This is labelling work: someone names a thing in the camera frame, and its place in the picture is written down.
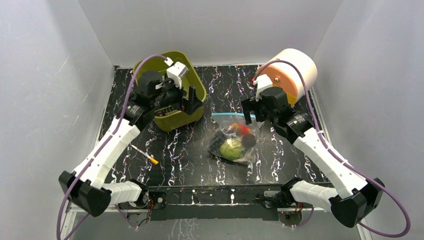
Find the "red strawberry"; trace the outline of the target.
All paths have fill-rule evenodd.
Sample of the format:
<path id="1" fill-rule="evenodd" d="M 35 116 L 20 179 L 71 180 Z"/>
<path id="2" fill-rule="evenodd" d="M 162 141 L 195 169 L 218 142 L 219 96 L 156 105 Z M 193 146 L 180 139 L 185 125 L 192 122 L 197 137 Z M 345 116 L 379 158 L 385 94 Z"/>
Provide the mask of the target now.
<path id="1" fill-rule="evenodd" d="M 238 134 L 236 134 L 237 136 L 245 136 L 245 135 L 251 134 L 251 129 L 249 127 L 241 123 L 239 124 L 240 124 L 240 131 Z"/>

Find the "orange fruit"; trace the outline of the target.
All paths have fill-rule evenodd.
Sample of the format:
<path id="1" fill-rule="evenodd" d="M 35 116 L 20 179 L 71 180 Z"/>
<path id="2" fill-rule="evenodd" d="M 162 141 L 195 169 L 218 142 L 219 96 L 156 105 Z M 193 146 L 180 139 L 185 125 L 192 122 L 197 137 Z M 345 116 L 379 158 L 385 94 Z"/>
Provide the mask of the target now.
<path id="1" fill-rule="evenodd" d="M 232 125 L 230 125 L 228 127 L 228 131 L 229 132 L 234 132 L 236 134 L 238 134 L 240 132 L 240 124 L 239 123 L 233 123 Z"/>

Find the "olive green plastic basket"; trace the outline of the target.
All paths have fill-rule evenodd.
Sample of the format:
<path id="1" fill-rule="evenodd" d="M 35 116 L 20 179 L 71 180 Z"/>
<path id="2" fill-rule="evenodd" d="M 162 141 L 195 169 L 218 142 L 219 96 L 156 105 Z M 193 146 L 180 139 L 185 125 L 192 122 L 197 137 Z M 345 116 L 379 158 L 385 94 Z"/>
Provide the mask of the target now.
<path id="1" fill-rule="evenodd" d="M 197 122 L 207 91 L 187 56 L 169 51 L 133 67 L 135 86 L 125 114 L 141 129 L 151 120 L 165 132 Z"/>

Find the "dark purple eggplant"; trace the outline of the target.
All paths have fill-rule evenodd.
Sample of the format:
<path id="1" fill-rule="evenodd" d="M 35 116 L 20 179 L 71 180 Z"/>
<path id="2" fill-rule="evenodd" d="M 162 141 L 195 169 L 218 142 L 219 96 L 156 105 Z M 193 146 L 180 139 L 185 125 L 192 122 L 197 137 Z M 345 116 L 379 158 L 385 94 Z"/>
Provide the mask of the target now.
<path id="1" fill-rule="evenodd" d="M 257 143 L 256 137 L 251 133 L 246 134 L 241 138 L 241 144 L 245 149 L 254 147 L 256 143 Z"/>

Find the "clear zip top bag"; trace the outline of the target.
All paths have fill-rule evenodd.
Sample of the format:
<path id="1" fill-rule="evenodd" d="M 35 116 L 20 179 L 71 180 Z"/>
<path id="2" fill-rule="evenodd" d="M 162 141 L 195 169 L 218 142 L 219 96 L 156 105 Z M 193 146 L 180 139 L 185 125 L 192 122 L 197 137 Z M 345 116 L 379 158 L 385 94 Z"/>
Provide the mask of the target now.
<path id="1" fill-rule="evenodd" d="M 256 121 L 256 116 L 251 114 L 252 123 L 246 124 L 244 114 L 237 112 L 213 112 L 211 119 L 218 128 L 206 147 L 210 154 L 236 164 L 251 165 L 256 162 L 263 122 Z"/>

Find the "black grape bunch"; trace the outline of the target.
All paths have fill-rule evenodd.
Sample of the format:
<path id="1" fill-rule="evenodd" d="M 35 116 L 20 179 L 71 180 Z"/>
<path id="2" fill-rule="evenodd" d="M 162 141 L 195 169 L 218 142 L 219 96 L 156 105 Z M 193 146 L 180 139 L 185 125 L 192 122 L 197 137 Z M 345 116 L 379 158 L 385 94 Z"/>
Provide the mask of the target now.
<path id="1" fill-rule="evenodd" d="M 210 139 L 208 151 L 211 153 L 218 151 L 220 147 L 226 142 L 226 140 L 227 136 L 222 130 L 216 131 Z"/>

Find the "green cabbage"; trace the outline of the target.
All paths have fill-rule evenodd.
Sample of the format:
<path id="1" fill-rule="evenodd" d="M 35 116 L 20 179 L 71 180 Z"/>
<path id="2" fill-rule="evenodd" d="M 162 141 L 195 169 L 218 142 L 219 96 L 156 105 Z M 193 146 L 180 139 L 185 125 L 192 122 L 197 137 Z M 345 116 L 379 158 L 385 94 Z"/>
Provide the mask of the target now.
<path id="1" fill-rule="evenodd" d="M 243 153 L 242 142 L 237 138 L 227 139 L 219 148 L 219 153 L 222 158 L 230 161 L 236 160 Z"/>

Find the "white mushroom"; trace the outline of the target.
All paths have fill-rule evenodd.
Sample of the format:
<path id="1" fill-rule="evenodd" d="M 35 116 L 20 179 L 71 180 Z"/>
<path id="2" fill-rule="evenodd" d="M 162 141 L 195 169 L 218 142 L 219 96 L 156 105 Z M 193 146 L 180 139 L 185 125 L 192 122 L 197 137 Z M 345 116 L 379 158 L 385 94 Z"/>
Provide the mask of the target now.
<path id="1" fill-rule="evenodd" d="M 255 162 L 255 149 L 250 148 L 247 150 L 243 156 L 239 157 L 238 159 L 234 160 L 235 163 L 243 164 L 243 165 L 250 165 Z"/>

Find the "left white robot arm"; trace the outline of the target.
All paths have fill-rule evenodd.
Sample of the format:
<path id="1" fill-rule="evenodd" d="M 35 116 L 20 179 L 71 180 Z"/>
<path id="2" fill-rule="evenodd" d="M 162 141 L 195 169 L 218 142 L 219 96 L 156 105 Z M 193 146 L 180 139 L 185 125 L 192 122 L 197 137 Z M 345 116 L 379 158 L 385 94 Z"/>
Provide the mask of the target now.
<path id="1" fill-rule="evenodd" d="M 165 74 L 145 71 L 138 85 L 130 85 L 118 118 L 87 158 L 73 171 L 63 171 L 59 183 L 67 200 L 89 215 L 98 217 L 108 207 L 132 203 L 144 208 L 149 203 L 146 188 L 136 180 L 106 183 L 105 179 L 122 152 L 155 118 L 155 113 L 174 107 L 192 115 L 203 106 L 193 85 L 184 85 L 187 71 L 172 68 Z"/>

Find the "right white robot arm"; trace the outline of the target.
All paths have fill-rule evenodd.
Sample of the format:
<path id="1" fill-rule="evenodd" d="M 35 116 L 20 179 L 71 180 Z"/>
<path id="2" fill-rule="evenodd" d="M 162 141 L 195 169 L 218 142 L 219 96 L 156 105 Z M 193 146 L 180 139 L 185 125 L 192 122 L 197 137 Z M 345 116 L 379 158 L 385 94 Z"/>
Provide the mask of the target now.
<path id="1" fill-rule="evenodd" d="M 259 97 L 245 99 L 241 105 L 246 124 L 252 123 L 251 112 L 257 122 L 270 122 L 276 133 L 307 155 L 332 184 L 332 187 L 324 187 L 294 177 L 281 186 L 276 200 L 288 207 L 307 203 L 330 211 L 348 228 L 354 227 L 377 207 L 382 190 L 328 152 L 309 114 L 290 107 L 281 88 L 267 88 Z"/>

